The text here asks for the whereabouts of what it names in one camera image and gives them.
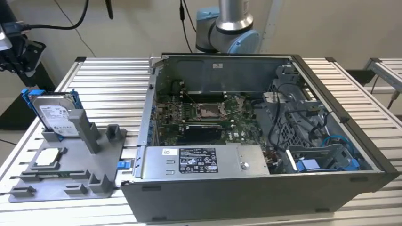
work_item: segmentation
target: open computer tower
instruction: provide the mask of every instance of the open computer tower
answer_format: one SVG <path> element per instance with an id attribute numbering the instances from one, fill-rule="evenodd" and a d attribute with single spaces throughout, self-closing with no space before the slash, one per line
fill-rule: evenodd
<path id="1" fill-rule="evenodd" d="M 298 55 L 167 53 L 132 178 L 140 222 L 335 211 L 398 172 Z"/>

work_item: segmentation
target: blue cable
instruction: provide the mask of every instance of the blue cable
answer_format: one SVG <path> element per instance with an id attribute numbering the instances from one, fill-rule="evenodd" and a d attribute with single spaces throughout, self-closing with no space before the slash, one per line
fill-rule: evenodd
<path id="1" fill-rule="evenodd" d="M 328 136 L 326 139 L 323 139 L 323 141 L 322 141 L 322 143 L 320 143 L 320 146 L 323 147 L 324 145 L 326 145 L 326 142 L 331 139 L 331 138 L 339 138 L 339 139 L 342 139 L 344 142 L 346 142 L 346 145 L 348 145 L 348 148 L 350 148 L 350 154 L 351 154 L 351 156 L 354 155 L 354 146 L 352 146 L 352 144 L 350 143 L 350 141 L 343 137 L 343 136 L 340 136 L 340 135 L 331 135 L 331 136 Z"/>

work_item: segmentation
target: metal rail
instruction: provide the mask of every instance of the metal rail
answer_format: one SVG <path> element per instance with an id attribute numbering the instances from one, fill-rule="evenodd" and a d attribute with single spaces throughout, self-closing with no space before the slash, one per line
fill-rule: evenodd
<path id="1" fill-rule="evenodd" d="M 374 144 L 402 171 L 402 125 L 393 114 L 354 81 L 338 63 L 320 58 L 304 58 L 351 117 L 363 128 Z M 128 130 L 123 159 L 136 155 L 136 140 L 141 108 L 148 83 L 148 59 L 88 58 L 75 63 L 59 91 L 75 88 L 80 93 L 88 118 L 99 127 L 117 123 Z M 35 120 L 11 156 L 0 168 L 0 224 L 1 225 L 115 225 L 135 224 L 129 206 L 120 190 L 108 199 L 53 202 L 8 203 L 11 187 L 27 168 L 43 137 Z M 129 176 L 117 172 L 116 184 Z M 252 219 L 191 222 L 176 226 L 288 225 L 356 226 L 402 224 L 402 176 L 378 192 L 358 195 L 335 213 L 278 216 Z"/>
<path id="2" fill-rule="evenodd" d="M 364 69 L 372 70 L 395 90 L 402 92 L 402 59 L 371 58 Z"/>

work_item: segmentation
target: white sticker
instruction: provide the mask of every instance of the white sticker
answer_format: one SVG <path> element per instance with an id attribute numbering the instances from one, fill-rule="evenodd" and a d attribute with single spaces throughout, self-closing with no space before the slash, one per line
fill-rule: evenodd
<path id="1" fill-rule="evenodd" d="M 223 68 L 223 64 L 212 64 L 212 68 Z"/>
<path id="2" fill-rule="evenodd" d="M 161 155 L 177 155 L 177 148 L 163 148 Z"/>
<path id="3" fill-rule="evenodd" d="M 40 110 L 55 133 L 61 136 L 77 136 L 77 130 L 71 121 L 68 121 L 68 111 L 57 105 L 41 105 Z"/>

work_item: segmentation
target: hard drive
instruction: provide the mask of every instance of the hard drive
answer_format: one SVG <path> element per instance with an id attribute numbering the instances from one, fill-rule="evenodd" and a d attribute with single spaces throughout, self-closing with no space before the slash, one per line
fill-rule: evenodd
<path id="1" fill-rule="evenodd" d="M 81 101 L 76 91 L 45 92 L 44 90 L 23 90 L 23 97 L 28 106 L 40 118 L 47 131 L 57 133 L 61 137 L 79 137 L 76 127 L 68 121 L 68 113 L 81 109 Z"/>

